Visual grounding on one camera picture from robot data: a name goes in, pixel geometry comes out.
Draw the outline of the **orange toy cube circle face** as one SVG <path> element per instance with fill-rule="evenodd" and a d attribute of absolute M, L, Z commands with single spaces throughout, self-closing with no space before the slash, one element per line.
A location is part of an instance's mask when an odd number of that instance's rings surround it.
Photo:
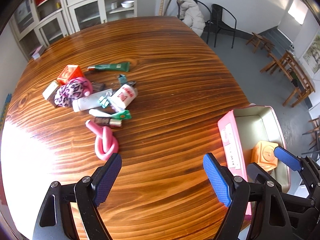
<path fill-rule="evenodd" d="M 257 163 L 266 172 L 278 166 L 278 158 L 274 155 L 274 149 L 279 145 L 274 142 L 260 140 L 252 149 L 251 162 Z"/>

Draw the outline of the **pink knotted foam tube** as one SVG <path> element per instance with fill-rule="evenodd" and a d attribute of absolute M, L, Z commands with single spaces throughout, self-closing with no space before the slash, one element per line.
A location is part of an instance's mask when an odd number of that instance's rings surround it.
<path fill-rule="evenodd" d="M 95 153 L 100 160 L 108 161 L 113 153 L 119 150 L 119 144 L 108 126 L 99 126 L 92 120 L 87 120 L 86 127 L 95 135 Z"/>

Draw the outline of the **brown silver lipstick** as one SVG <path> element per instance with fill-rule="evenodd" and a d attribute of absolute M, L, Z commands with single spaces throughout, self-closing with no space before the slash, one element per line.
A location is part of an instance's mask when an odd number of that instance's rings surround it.
<path fill-rule="evenodd" d="M 122 126 L 122 120 L 113 118 L 95 117 L 94 122 L 100 126 L 108 126 L 112 128 L 121 128 Z"/>

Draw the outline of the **large white tube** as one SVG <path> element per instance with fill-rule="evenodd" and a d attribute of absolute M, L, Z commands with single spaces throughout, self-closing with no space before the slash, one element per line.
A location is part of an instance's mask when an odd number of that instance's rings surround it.
<path fill-rule="evenodd" d="M 113 89 L 103 90 L 97 93 L 93 93 L 89 96 L 84 96 L 82 98 L 73 100 L 72 107 L 74 112 L 80 112 L 88 109 L 93 109 L 100 107 L 99 99 L 105 97 L 106 95 L 111 95 Z"/>

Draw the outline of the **white red small bottle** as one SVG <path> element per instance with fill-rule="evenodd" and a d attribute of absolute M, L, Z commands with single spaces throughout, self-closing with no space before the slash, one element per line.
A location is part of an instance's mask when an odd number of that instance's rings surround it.
<path fill-rule="evenodd" d="M 136 88 L 124 84 L 112 96 L 108 97 L 108 101 L 116 112 L 122 112 L 137 97 L 137 95 L 138 90 Z"/>

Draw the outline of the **small yellow white carton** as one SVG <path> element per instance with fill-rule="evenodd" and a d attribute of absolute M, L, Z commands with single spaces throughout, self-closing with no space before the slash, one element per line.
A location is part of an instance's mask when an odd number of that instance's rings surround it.
<path fill-rule="evenodd" d="M 55 95 L 59 88 L 60 88 L 60 84 L 56 80 L 54 80 L 49 84 L 49 86 L 42 93 L 44 100 L 51 103 L 54 107 L 56 107 L 56 104 L 54 102 Z"/>

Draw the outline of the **salmon embossed toy cube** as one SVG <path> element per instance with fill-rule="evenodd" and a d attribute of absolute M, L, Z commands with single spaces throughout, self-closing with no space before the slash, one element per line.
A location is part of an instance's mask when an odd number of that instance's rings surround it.
<path fill-rule="evenodd" d="M 84 77 L 81 68 L 79 67 L 79 65 L 69 64 L 57 77 L 57 81 L 60 85 L 65 85 L 69 83 L 69 81 L 77 77 Z"/>

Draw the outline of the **teal binder clip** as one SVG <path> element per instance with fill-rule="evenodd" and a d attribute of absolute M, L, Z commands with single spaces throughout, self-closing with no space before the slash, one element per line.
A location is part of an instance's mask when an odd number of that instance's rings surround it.
<path fill-rule="evenodd" d="M 98 99 L 99 105 L 103 108 L 107 108 L 110 104 L 109 98 L 112 96 L 112 92 L 107 92 L 105 95 Z"/>
<path fill-rule="evenodd" d="M 121 86 L 123 86 L 124 84 L 127 83 L 127 78 L 126 78 L 126 75 L 124 74 L 119 74 L 118 75 L 118 81 L 120 83 Z"/>

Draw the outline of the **wooden side table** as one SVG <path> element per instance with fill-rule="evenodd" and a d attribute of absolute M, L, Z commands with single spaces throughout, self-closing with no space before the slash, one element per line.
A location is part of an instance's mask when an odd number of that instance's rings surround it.
<path fill-rule="evenodd" d="M 294 90 L 284 102 L 284 106 L 295 97 L 296 100 L 291 104 L 293 108 L 314 93 L 316 87 L 308 72 L 303 69 L 295 56 L 288 50 L 284 53 L 284 67 L 292 77 L 291 83 L 294 86 Z"/>

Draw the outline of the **small white green tube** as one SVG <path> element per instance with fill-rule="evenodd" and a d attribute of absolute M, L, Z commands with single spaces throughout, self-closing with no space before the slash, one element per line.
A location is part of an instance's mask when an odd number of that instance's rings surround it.
<path fill-rule="evenodd" d="M 130 111 L 128 111 L 128 110 L 125 110 L 122 112 L 116 112 L 113 114 L 103 112 L 98 109 L 90 109 L 88 112 L 90 115 L 92 115 L 96 118 L 111 118 L 111 119 L 117 119 L 117 120 L 128 120 L 128 119 L 132 118 Z"/>

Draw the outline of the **wooden bench by table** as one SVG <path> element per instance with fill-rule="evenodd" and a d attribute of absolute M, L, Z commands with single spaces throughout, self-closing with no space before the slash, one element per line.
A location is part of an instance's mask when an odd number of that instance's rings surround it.
<path fill-rule="evenodd" d="M 268 57 L 271 58 L 271 62 L 260 70 L 261 73 L 270 71 L 270 74 L 273 74 L 276 69 L 279 69 L 281 72 L 282 69 L 280 65 L 282 65 L 282 68 L 286 70 L 287 73 L 290 74 L 292 72 L 292 67 L 289 66 L 289 57 L 286 54 L 277 58 L 276 55 L 269 53 Z"/>

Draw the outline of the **small wooden stool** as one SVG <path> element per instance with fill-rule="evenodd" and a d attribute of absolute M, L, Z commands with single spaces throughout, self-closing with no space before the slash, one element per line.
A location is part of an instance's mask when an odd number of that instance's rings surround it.
<path fill-rule="evenodd" d="M 252 44 L 253 45 L 253 53 L 257 51 L 257 49 L 261 46 L 261 49 L 265 49 L 270 55 L 271 51 L 274 48 L 274 44 L 268 38 L 261 36 L 257 33 L 252 32 L 252 37 L 246 42 L 246 45 Z"/>

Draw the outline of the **dark green tube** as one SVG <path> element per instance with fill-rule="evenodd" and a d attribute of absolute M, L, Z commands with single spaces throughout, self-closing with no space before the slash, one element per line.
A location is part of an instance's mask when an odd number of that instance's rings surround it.
<path fill-rule="evenodd" d="M 112 63 L 112 64 L 96 64 L 87 67 L 88 71 L 116 71 L 116 72 L 128 72 L 130 70 L 129 62 Z"/>

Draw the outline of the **pink card box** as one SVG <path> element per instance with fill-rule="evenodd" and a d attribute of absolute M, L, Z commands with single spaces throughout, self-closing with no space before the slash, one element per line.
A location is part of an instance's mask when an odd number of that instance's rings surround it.
<path fill-rule="evenodd" d="M 33 52 L 33 54 L 32 54 L 31 57 L 32 57 L 34 60 L 40 58 L 41 55 L 44 53 L 45 49 L 46 49 L 46 47 L 45 47 L 44 45 L 41 45 L 41 46 L 37 47 L 37 48 L 35 49 L 35 51 Z"/>

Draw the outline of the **empty black chair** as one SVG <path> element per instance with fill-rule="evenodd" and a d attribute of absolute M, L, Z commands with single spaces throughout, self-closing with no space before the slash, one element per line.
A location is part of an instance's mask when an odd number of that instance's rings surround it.
<path fill-rule="evenodd" d="M 231 27 L 230 25 L 228 25 L 227 23 L 225 23 L 222 20 L 223 17 L 223 13 L 227 12 L 229 14 L 229 16 L 231 16 L 234 20 L 234 26 Z M 235 16 L 226 8 L 224 8 L 221 5 L 218 4 L 212 4 L 211 5 L 211 11 L 210 11 L 210 16 L 209 16 L 209 20 L 206 22 L 206 26 L 207 26 L 207 30 L 208 30 L 208 36 L 207 39 L 209 39 L 209 34 L 211 32 L 213 32 L 215 34 L 214 37 L 214 47 L 216 47 L 216 42 L 217 42 L 217 36 L 218 33 L 223 30 L 223 31 L 228 31 L 230 33 L 232 33 L 232 45 L 231 48 L 234 47 L 234 40 L 235 40 L 235 35 L 236 35 L 236 26 L 237 26 L 237 20 L 235 18 Z"/>

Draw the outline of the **black chair with jacket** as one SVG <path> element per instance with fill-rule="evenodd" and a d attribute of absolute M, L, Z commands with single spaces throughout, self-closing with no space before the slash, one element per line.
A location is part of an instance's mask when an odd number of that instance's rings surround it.
<path fill-rule="evenodd" d="M 187 25 L 199 37 L 207 30 L 206 44 L 209 42 L 212 11 L 199 0 L 177 0 L 177 18 Z M 204 6 L 209 12 L 209 19 L 205 20 L 200 10 L 199 4 Z"/>

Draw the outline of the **white puffer jacket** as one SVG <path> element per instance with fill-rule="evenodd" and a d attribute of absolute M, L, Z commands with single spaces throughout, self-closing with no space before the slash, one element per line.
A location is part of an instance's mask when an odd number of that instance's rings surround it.
<path fill-rule="evenodd" d="M 194 0 L 177 0 L 177 17 L 199 37 L 206 26 L 204 16 Z"/>

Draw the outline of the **white storage cabinet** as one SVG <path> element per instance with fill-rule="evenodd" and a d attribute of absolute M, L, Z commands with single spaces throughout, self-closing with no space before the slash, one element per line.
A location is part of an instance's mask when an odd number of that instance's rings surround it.
<path fill-rule="evenodd" d="M 58 40 L 95 25 L 133 18 L 134 6 L 124 9 L 121 2 L 130 0 L 23 0 L 9 24 L 17 46 L 26 60 L 41 45 L 49 47 Z"/>

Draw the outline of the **white bowl on shelf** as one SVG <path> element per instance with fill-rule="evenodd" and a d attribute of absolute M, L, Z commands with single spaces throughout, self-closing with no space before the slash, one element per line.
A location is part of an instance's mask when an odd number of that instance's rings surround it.
<path fill-rule="evenodd" d="M 129 9 L 129 8 L 131 8 L 131 7 L 134 6 L 134 1 L 133 1 L 133 0 L 123 1 L 123 2 L 121 2 L 121 6 L 122 6 L 124 9 Z"/>

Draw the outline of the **wall picture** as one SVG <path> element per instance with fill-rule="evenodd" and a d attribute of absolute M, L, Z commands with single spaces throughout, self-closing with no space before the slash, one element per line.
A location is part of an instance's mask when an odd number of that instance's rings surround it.
<path fill-rule="evenodd" d="M 307 51 L 303 55 L 304 61 L 311 68 L 313 74 L 319 71 L 320 65 L 320 35 L 319 32 L 314 37 Z"/>

